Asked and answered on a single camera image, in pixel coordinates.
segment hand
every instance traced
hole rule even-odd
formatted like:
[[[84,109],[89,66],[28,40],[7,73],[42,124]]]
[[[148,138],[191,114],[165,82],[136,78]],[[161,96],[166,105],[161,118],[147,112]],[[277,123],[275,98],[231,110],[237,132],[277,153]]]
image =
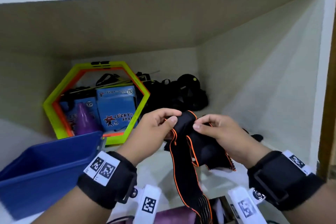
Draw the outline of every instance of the hand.
[[[213,127],[203,125],[211,123]],[[246,168],[254,166],[271,150],[249,136],[229,116],[208,114],[197,119],[193,128],[198,133],[213,137],[229,156]]]
[[[163,139],[177,123],[181,111],[161,108],[146,113],[133,133],[117,152],[134,166],[153,155],[162,145]]]

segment blue box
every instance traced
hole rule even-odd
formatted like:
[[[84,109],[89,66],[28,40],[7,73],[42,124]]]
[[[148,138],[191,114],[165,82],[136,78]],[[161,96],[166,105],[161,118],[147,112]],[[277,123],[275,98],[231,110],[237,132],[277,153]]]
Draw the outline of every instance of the blue box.
[[[97,89],[97,106],[103,130],[118,132],[126,129],[135,113],[135,103],[134,86]]]
[[[95,97],[74,99],[73,102],[74,102],[74,107],[72,109],[69,108],[68,103],[66,101],[59,103],[73,131],[76,131],[78,103],[84,103],[89,113],[93,116],[96,123],[100,124],[100,119],[99,119]]]
[[[43,212],[73,189],[102,136],[98,131],[37,144],[6,166],[0,172],[0,200],[12,217]]]

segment black wristband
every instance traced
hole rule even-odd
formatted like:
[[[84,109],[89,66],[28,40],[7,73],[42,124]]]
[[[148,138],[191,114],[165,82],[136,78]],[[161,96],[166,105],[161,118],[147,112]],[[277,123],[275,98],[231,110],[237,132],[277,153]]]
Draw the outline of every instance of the black wristband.
[[[280,151],[268,153],[247,174],[249,187],[263,193],[280,211],[295,209],[324,184],[315,174],[306,175]]]
[[[127,202],[129,194],[137,184],[137,168],[114,151],[110,151],[107,154],[120,160],[107,185],[103,186],[86,173],[83,173],[78,178],[77,186],[101,207],[113,209],[117,202],[124,204]]]

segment orange hexagon frame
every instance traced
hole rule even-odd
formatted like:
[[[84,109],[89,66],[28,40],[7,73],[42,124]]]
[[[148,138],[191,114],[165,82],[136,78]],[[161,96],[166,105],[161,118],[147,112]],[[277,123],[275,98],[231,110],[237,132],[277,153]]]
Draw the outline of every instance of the orange hexagon frame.
[[[124,70],[124,72],[127,73],[130,79],[133,81],[134,85],[137,86],[137,88],[143,94],[143,98],[139,103],[139,106],[137,107],[126,130],[121,133],[119,132],[103,135],[104,137],[107,137],[106,145],[121,144],[126,141],[136,121],[138,120],[150,93],[124,61],[91,62],[76,64],[73,66],[69,73],[63,78],[61,83],[53,90],[53,92],[43,103],[44,111],[46,112],[58,139],[74,136],[70,124],[68,123],[65,114],[63,113],[61,106],[58,103],[61,94],[63,94],[68,89],[71,89],[86,72],[116,69]]]

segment fingernail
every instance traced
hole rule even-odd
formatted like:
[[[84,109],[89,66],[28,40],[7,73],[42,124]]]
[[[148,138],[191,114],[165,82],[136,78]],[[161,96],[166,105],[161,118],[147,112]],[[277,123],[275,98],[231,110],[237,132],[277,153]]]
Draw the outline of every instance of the fingernail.
[[[174,124],[177,123],[177,117],[176,116],[171,116],[169,119],[172,121],[172,123],[174,123]]]
[[[195,130],[199,130],[201,126],[200,126],[199,124],[194,123],[192,127],[193,127]]]

